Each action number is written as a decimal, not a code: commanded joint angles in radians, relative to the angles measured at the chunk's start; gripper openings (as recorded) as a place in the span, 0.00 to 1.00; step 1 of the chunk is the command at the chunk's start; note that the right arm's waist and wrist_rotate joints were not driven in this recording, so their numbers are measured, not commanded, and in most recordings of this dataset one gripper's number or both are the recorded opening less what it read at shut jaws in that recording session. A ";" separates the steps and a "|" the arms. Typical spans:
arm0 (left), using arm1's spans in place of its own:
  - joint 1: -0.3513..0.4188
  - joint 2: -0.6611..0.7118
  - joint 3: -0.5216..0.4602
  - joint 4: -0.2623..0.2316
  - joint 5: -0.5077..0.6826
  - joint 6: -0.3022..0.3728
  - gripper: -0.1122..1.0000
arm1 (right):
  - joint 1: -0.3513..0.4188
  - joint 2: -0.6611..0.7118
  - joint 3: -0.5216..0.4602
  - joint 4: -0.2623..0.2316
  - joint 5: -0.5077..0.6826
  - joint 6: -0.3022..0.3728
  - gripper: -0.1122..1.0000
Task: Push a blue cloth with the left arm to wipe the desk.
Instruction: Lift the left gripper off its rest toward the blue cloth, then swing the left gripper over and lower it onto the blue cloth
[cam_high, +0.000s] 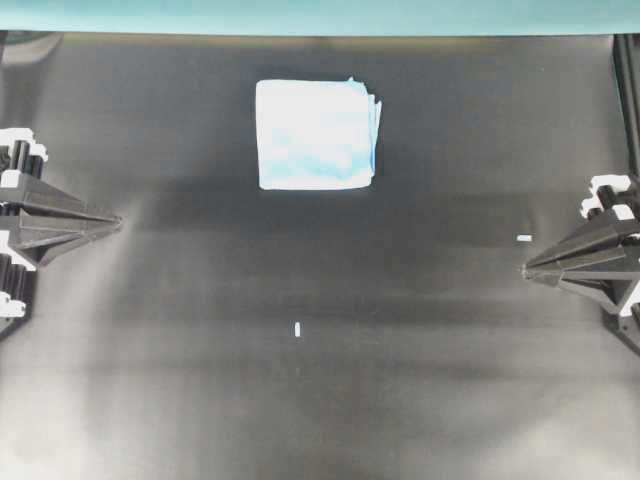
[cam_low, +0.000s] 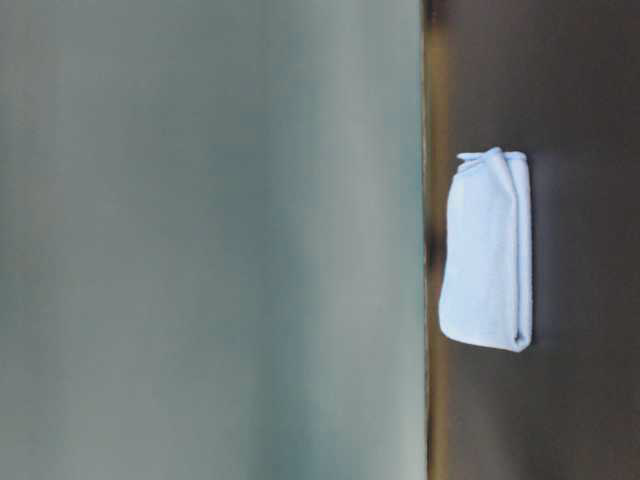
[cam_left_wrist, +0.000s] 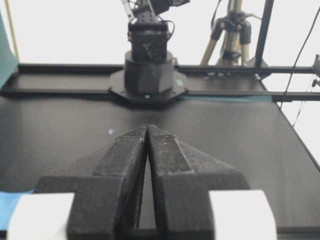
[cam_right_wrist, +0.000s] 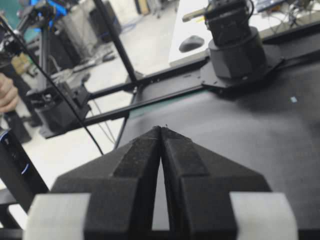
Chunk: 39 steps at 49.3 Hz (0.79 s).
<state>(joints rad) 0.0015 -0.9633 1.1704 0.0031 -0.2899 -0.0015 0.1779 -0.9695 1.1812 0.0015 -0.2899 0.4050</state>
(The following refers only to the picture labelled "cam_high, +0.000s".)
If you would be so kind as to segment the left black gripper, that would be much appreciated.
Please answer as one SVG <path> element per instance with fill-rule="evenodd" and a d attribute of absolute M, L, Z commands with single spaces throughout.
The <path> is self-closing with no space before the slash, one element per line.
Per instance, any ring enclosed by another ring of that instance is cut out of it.
<path fill-rule="evenodd" d="M 36 141 L 30 128 L 1 129 L 1 188 L 18 186 L 18 203 L 1 200 L 2 339 L 28 317 L 35 269 L 122 228 L 118 215 L 39 180 L 47 161 L 46 147 Z M 23 207 L 27 211 L 81 219 L 21 220 L 17 253 L 9 246 L 10 227 L 16 226 L 14 220 L 26 213 Z"/>

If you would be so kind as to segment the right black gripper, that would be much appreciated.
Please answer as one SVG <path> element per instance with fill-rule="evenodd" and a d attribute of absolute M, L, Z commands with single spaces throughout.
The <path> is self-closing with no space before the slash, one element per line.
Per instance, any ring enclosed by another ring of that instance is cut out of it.
<path fill-rule="evenodd" d="M 639 178 L 594 176 L 580 213 L 587 223 L 526 262 L 523 277 L 597 303 L 609 333 L 638 354 Z"/>

